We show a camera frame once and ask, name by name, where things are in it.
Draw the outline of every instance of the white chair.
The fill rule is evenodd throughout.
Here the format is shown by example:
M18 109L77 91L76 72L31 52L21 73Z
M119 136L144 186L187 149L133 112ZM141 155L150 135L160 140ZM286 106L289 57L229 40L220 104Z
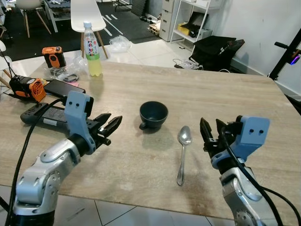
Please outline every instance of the white chair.
M26 12L27 10L35 10L40 20L46 27L47 31L49 32L49 34L51 34L46 23L44 22L44 20L42 19L41 15L38 12L38 9L41 8L41 0L16 0L16 6L19 9L24 10L24 24L26 25L28 38L30 37L30 35L29 35L28 19L27 19L27 12Z
M99 11L96 0L72 0L71 1L71 27L76 32L81 33L80 50L84 57L84 21L91 22L92 30L96 32L100 44L103 48L105 56L108 58L105 51L103 40L98 31L106 27L103 17Z

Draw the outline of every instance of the white plastic bag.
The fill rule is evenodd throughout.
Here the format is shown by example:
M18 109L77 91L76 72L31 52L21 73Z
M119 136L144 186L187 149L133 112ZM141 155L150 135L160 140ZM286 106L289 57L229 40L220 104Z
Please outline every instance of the white plastic bag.
M110 45L112 53L125 53L131 48L131 42L122 35L110 39Z

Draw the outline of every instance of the white wall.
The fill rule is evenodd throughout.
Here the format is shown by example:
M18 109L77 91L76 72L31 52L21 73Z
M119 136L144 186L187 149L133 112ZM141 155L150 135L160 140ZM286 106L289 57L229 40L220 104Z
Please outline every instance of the white wall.
M235 59L268 75L284 53L276 41L289 45L301 28L300 0L224 0L214 35L244 39ZM301 60L286 65L278 83L301 95Z

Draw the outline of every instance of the cardboard box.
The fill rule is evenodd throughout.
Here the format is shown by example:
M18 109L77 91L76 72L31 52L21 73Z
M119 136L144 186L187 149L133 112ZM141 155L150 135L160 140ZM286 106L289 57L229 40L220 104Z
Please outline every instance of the cardboard box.
M184 25L184 24L186 24L186 22L178 24L178 30L185 35L189 35L189 30L185 27L181 27L181 25Z

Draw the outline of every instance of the wooden table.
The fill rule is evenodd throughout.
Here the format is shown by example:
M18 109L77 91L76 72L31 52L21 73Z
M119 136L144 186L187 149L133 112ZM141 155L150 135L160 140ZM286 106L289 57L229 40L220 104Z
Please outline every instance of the wooden table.
M41 77L42 66L32 75ZM103 63L103 81L80 77L80 87L94 97L91 118L110 112L123 115L111 136L112 144L102 146L66 178L60 194L233 219L222 196L218 170L203 151L199 132L201 117L233 121L238 115L268 117L271 125L266 143L247 161L258 182L280 192L300 210L300 116L268 78L241 74L189 71L142 65ZM47 97L44 102L54 100ZM156 100L169 109L162 128L155 133L139 130L139 107ZM0 184L10 186L15 165L29 127L20 114L33 104L2 95L0 102ZM181 157L177 133L183 125L191 128L193 142L187 149L185 183L176 176ZM63 133L35 128L22 164L30 167L44 149L64 138ZM289 206L271 195L283 222L297 225Z

